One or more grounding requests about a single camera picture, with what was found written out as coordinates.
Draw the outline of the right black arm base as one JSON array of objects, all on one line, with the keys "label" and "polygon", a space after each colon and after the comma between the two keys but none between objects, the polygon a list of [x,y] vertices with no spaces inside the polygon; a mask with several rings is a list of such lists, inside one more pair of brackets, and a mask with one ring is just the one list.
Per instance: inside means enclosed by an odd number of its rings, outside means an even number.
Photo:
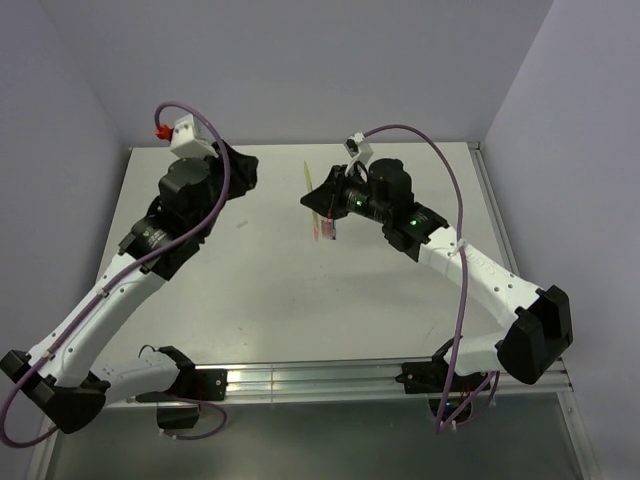
[{"label": "right black arm base", "polygon": [[[395,382],[404,388],[407,395],[428,394],[429,408],[434,417],[438,414],[442,394],[444,392],[448,364],[444,360],[450,343],[441,347],[429,360],[410,361],[401,364],[401,372],[395,377]],[[446,422],[455,411],[478,389],[488,378],[482,373],[466,376],[453,375],[449,395],[444,402],[441,421]]]}]

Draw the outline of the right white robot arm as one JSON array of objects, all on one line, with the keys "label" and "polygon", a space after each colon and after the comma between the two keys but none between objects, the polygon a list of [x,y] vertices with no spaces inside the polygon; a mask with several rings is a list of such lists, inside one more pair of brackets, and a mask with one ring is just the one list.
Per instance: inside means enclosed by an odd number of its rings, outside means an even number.
[{"label": "right white robot arm", "polygon": [[499,323],[499,333],[463,337],[434,354],[432,376],[441,388],[452,390],[469,375],[497,370],[532,385],[571,344],[568,295],[518,277],[459,239],[446,219],[415,200],[400,160],[376,160],[366,177],[336,165],[300,202],[326,219],[356,214],[379,223],[393,248],[466,287]]}]

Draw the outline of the red highlighter pen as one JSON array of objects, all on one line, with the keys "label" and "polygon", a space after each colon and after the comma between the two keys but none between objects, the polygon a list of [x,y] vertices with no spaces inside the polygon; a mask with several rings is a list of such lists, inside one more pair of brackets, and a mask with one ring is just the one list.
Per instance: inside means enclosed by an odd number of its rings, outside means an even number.
[{"label": "red highlighter pen", "polygon": [[325,219],[323,221],[323,236],[326,239],[331,239],[332,238],[332,231],[333,231],[332,221],[329,220],[329,219]]}]

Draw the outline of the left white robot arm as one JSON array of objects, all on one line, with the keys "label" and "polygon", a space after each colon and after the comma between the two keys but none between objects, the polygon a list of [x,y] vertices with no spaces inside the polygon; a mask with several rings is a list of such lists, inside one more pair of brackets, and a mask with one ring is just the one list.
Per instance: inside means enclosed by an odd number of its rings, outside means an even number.
[{"label": "left white robot arm", "polygon": [[199,251],[224,204],[256,187],[258,165],[225,142],[213,144],[207,156],[171,163],[145,216],[90,292],[38,344],[2,358],[2,371],[55,431],[75,433],[105,406],[130,397],[191,394],[195,364],[173,346],[116,366],[95,361],[129,317]]}]

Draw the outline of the yellow highlighter pen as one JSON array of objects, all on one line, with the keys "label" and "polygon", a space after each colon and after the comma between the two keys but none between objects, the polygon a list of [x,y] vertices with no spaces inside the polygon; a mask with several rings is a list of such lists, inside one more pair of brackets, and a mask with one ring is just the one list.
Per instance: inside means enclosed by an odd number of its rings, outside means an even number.
[{"label": "yellow highlighter pen", "polygon": [[[307,187],[307,193],[311,193],[311,191],[313,190],[313,183],[312,183],[312,178],[311,178],[311,173],[310,173],[310,170],[309,170],[309,166],[308,166],[306,161],[303,161],[303,170],[304,170],[305,183],[306,183],[306,187]],[[312,216],[312,219],[313,219],[314,229],[315,230],[319,230],[320,222],[319,222],[317,213],[312,210],[311,211],[311,216]]]}]

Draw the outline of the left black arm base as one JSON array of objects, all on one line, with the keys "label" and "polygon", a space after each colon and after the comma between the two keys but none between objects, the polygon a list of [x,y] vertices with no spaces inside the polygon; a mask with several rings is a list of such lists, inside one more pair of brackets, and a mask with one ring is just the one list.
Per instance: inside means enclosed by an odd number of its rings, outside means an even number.
[{"label": "left black arm base", "polygon": [[134,397],[136,403],[156,405],[156,423],[166,433],[201,436],[207,429],[220,431],[227,421],[221,407],[226,397],[228,370],[197,368],[181,393],[149,392]]}]

